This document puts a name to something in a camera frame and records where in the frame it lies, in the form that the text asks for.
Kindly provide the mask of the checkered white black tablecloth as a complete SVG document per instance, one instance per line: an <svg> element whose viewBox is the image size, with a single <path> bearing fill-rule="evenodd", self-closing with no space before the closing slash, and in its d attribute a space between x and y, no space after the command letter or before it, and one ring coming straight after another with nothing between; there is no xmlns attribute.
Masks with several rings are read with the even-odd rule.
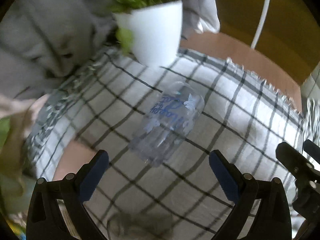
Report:
<svg viewBox="0 0 320 240"><path fill-rule="evenodd" d="M210 152L257 180L279 178L292 199L295 179L276 148L303 153L305 139L319 139L312 119L230 59L180 49L167 67L149 67L103 46L51 94L26 146L29 171L47 181L80 159L66 159L72 141L108 153L84 202L98 237L210 239L233 207Z"/></svg>

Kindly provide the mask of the white curved chair rail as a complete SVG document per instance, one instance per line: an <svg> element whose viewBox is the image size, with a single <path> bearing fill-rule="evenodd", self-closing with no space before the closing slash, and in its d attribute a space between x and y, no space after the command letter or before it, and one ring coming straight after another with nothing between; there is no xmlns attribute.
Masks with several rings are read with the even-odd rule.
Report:
<svg viewBox="0 0 320 240"><path fill-rule="evenodd" d="M263 31L263 27L264 27L264 24L265 24L265 21L266 21L266 16L267 16L267 13L268 13L269 5L270 5L270 0L264 0L264 5L263 5L263 9L262 9L262 12L261 12L261 15L260 15L260 20L259 20L256 32L255 32L253 41L251 43L251 49L253 49L253 50L255 50L255 48L257 46L257 43L259 41L260 35L261 35L262 31Z"/></svg>

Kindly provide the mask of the white ribbed plant pot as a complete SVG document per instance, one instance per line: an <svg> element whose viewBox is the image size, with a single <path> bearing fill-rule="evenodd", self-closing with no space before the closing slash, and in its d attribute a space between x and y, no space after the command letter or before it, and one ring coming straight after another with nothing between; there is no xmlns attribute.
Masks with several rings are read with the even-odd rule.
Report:
<svg viewBox="0 0 320 240"><path fill-rule="evenodd" d="M114 13L116 37L124 54L132 53L148 67L168 66L176 58L181 39L183 6L174 1Z"/></svg>

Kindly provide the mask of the grey blanket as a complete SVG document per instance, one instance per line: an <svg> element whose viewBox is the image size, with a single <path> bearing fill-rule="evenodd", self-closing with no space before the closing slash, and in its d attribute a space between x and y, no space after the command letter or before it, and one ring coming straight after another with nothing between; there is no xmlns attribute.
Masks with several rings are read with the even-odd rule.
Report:
<svg viewBox="0 0 320 240"><path fill-rule="evenodd" d="M113 0L15 0L1 20L1 95L39 98L86 63L114 26ZM215 0L181 0L181 38L218 33Z"/></svg>

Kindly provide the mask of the pink beige cloth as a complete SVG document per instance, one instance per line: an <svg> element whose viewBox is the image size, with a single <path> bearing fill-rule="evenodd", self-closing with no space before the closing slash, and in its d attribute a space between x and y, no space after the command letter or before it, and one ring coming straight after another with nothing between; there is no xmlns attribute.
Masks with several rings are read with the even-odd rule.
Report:
<svg viewBox="0 0 320 240"><path fill-rule="evenodd" d="M17 100L1 95L1 118L8 118L10 128L1 147L1 174L19 180L22 175L24 155L22 147L31 133L37 116L47 102L49 94L38 99Z"/></svg>

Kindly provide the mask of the clear cup with blue print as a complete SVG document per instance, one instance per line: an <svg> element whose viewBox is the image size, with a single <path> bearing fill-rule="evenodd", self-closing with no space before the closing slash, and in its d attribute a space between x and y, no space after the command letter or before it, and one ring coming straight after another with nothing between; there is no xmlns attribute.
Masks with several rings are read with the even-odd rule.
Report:
<svg viewBox="0 0 320 240"><path fill-rule="evenodd" d="M172 83L144 115L128 148L153 167L168 161L192 131L204 98L189 84Z"/></svg>

